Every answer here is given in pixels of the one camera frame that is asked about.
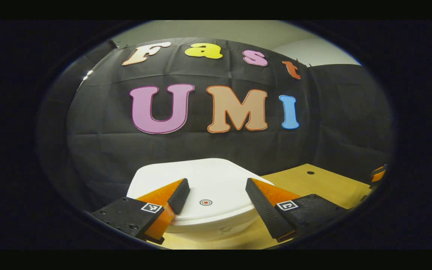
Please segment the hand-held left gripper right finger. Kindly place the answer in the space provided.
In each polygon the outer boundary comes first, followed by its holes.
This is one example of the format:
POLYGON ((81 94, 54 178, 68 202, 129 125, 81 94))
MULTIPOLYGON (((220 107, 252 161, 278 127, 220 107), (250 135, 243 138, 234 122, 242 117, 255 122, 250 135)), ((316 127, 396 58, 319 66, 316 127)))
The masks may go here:
POLYGON ((315 234, 349 212, 317 194, 300 196, 254 178, 247 179, 245 190, 278 243, 315 234))

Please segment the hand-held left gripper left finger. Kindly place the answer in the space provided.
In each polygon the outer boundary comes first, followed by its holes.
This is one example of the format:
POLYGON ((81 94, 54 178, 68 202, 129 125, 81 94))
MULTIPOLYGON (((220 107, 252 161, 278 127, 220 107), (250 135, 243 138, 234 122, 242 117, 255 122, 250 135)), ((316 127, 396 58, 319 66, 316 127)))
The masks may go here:
POLYGON ((133 238, 162 244, 189 194, 189 182, 183 178, 136 199, 120 198, 92 212, 91 217, 133 238))

